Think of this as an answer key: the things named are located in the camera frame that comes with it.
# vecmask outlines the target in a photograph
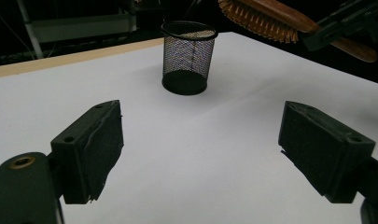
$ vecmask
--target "pen holder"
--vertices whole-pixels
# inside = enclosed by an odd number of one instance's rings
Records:
[[[161,30],[164,33],[163,87],[180,95],[205,91],[217,31],[194,21],[168,21]]]

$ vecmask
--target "wooden hairbrush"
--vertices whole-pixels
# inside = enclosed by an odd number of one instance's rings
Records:
[[[307,16],[276,0],[218,0],[218,3],[223,14],[231,21],[281,43],[297,42],[298,31],[314,34],[320,29]],[[366,63],[378,59],[374,49],[345,37],[330,44]]]

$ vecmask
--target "table surface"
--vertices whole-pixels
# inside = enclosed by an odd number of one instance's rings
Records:
[[[161,84],[162,51],[157,39],[0,67],[0,164],[49,154],[93,105],[120,100],[121,157],[98,201],[61,199],[66,223],[360,223],[360,194],[329,203],[277,141],[285,101],[294,101],[374,140],[378,160],[377,83],[225,33],[207,90],[181,96]]]

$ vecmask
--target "brush handle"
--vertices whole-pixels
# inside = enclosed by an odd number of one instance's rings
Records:
[[[316,22],[298,10],[276,0],[238,1],[306,34],[314,34],[321,28]],[[331,45],[366,63],[373,63],[378,59],[377,52],[374,49],[347,38],[336,40]]]

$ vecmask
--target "cup base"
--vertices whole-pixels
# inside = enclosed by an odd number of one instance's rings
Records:
[[[206,78],[198,73],[177,70],[163,76],[162,86],[175,94],[196,95],[206,90],[206,81]]]

